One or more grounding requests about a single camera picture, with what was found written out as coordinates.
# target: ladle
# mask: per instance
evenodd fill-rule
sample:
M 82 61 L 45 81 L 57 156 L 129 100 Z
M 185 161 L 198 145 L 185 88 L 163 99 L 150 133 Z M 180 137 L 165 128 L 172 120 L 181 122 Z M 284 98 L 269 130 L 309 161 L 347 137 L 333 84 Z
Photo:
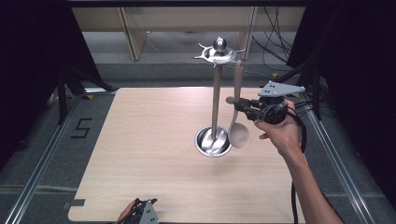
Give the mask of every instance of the ladle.
M 242 72 L 243 72 L 243 65 L 242 61 L 238 61 L 235 64 L 234 70 L 234 87 L 233 87 L 233 101 L 238 103 L 239 98 L 241 95 L 241 88 L 242 88 Z M 237 123 L 236 117 L 238 116 L 238 111 L 236 109 L 233 110 L 233 120 L 230 124 L 230 129 L 228 131 L 228 140 L 230 141 L 231 145 L 236 148 L 241 148 L 249 137 L 248 128 L 241 124 Z

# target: wooden board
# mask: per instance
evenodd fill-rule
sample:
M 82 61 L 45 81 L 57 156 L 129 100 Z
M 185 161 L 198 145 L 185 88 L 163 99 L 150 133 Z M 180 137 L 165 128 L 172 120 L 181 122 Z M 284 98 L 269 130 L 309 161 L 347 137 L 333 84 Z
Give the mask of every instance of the wooden board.
M 242 89 L 257 99 L 259 89 Z M 239 114 L 250 137 L 241 149 L 208 158 L 194 136 L 211 124 L 212 88 L 120 89 L 108 112 L 72 207 L 73 221 L 115 221 L 134 198 L 157 198 L 161 222 L 291 223 L 289 170 L 269 140 Z M 232 88 L 220 92 L 228 130 Z

